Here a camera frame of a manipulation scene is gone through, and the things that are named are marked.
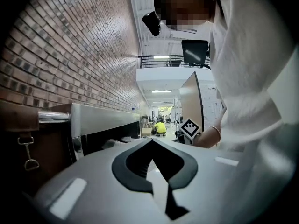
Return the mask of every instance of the brown leather bag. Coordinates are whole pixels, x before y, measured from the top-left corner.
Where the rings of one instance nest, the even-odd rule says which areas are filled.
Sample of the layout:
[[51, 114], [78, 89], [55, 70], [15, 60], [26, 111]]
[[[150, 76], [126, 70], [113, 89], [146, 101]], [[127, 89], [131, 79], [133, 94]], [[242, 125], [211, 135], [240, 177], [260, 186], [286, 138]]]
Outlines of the brown leather bag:
[[2, 166], [9, 175], [7, 181], [31, 196], [72, 164], [70, 124], [39, 124], [38, 112], [37, 108], [0, 101]]

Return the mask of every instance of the bracelet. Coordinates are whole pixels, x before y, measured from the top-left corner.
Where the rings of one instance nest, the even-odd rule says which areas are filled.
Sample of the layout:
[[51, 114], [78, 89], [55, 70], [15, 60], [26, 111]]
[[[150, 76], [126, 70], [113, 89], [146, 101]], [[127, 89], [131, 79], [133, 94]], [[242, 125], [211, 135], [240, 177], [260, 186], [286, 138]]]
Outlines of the bracelet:
[[213, 128], [213, 129], [215, 129], [218, 132], [218, 134], [219, 134], [219, 141], [220, 141], [221, 140], [221, 134], [220, 134], [219, 129], [217, 129], [215, 126], [209, 126], [209, 128]]

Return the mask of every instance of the white shirt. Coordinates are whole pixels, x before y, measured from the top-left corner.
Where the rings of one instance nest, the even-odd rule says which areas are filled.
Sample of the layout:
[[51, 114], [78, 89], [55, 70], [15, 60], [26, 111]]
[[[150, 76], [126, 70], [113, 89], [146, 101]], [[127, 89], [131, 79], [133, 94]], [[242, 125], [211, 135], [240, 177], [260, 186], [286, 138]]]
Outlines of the white shirt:
[[268, 0], [220, 0], [211, 31], [211, 70], [227, 107], [219, 149], [244, 145], [282, 124], [267, 89], [285, 67], [295, 42]]

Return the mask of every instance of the yellow shirt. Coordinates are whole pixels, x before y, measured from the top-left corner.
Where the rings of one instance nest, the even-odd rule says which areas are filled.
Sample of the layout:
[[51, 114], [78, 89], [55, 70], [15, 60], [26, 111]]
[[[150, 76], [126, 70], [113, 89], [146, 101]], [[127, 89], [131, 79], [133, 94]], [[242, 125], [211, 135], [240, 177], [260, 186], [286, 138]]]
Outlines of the yellow shirt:
[[156, 123], [155, 127], [157, 127], [157, 132], [158, 133], [165, 133], [166, 132], [166, 127], [165, 127], [164, 123], [161, 123], [161, 122]]

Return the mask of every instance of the fluorescent light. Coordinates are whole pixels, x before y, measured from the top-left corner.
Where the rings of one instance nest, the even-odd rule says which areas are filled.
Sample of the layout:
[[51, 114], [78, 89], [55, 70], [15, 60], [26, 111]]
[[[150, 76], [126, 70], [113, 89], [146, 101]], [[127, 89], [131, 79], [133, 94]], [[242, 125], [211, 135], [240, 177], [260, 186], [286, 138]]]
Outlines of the fluorescent light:
[[154, 56], [154, 59], [169, 59], [169, 56]]
[[152, 91], [153, 93], [171, 93], [171, 91]]

